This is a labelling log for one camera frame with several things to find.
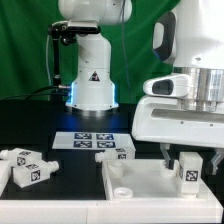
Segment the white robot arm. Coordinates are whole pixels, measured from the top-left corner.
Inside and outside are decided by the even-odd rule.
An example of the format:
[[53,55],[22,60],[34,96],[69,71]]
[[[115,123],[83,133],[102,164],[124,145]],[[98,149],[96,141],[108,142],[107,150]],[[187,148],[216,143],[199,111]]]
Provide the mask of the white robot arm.
[[[131,0],[59,0],[58,6],[78,41],[78,73],[67,107],[86,113],[115,108],[111,45],[99,29],[126,22]],[[224,159],[223,23],[224,0],[179,0],[156,21],[152,49],[172,71],[144,82],[135,139],[210,147],[216,161]]]

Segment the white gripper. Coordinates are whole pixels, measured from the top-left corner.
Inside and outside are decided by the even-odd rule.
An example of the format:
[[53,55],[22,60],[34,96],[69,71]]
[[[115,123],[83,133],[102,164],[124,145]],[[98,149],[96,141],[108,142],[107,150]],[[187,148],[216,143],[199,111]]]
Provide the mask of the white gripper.
[[206,174],[215,175],[224,159],[224,76],[173,73],[146,81],[143,90],[132,136],[161,143],[169,170],[175,163],[168,153],[169,144],[216,148],[206,165]]

